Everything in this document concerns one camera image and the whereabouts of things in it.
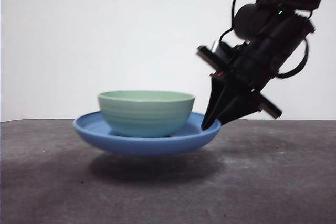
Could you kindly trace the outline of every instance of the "white wall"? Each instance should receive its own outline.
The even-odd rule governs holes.
[[[231,2],[2,0],[1,120],[75,118],[99,110],[98,93],[121,89],[189,92],[194,111],[205,112],[213,70],[195,50],[230,26]],[[250,2],[238,0],[237,9]],[[264,90],[283,119],[336,119],[335,13],[335,1],[323,0],[305,70]],[[226,40],[240,42],[233,34]]]

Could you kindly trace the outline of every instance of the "black cable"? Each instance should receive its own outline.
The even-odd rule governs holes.
[[[304,58],[302,59],[302,61],[300,62],[300,64],[298,64],[298,66],[296,68],[294,68],[293,70],[287,72],[287,73],[279,73],[276,75],[276,77],[280,78],[280,79],[285,79],[285,78],[289,78],[292,77],[296,74],[298,74],[299,72],[302,71],[302,69],[305,67],[305,65],[307,64],[308,61],[308,55],[309,55],[309,44],[307,39],[304,39],[306,42],[306,50],[304,53]]]
[[[234,29],[234,17],[235,17],[235,5],[236,5],[236,1],[237,1],[237,0],[233,0],[233,2],[232,2],[232,13],[231,13],[231,15],[232,15],[232,20],[231,20],[231,28],[230,28],[229,30],[223,32],[223,34],[222,34],[222,35],[220,36],[220,38],[219,38],[219,41],[222,41],[223,37],[224,37],[226,34],[228,34],[229,32],[233,31],[233,29]]]
[[[310,19],[311,16],[313,16],[313,11],[310,12],[310,15],[309,15],[309,17],[307,19]]]

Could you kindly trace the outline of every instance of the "robotic arm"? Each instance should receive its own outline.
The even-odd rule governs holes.
[[[261,110],[274,118],[281,116],[282,111],[260,92],[271,79],[289,78],[304,68],[309,53],[306,36],[314,32],[309,19],[321,0],[256,0],[234,16],[235,2],[232,28],[222,34],[211,50],[205,46],[197,49],[197,54],[216,70],[202,123],[204,130],[216,119],[223,125]],[[310,16],[300,16],[296,10],[310,11]],[[231,47],[222,41],[232,30],[245,40],[243,44]],[[279,73],[302,41],[306,42],[302,62],[288,73]]]

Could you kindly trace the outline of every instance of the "green bowl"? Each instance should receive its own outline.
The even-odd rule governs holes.
[[[195,97],[171,91],[112,91],[98,95],[101,113],[116,133],[165,137],[181,129]]]

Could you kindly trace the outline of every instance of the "blue plate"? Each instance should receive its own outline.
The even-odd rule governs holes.
[[[184,127],[168,137],[137,138],[121,136],[105,122],[100,112],[83,115],[72,123],[89,144],[114,153],[134,156],[159,156],[187,152],[209,143],[221,128],[216,120],[203,131],[204,115],[192,112]]]

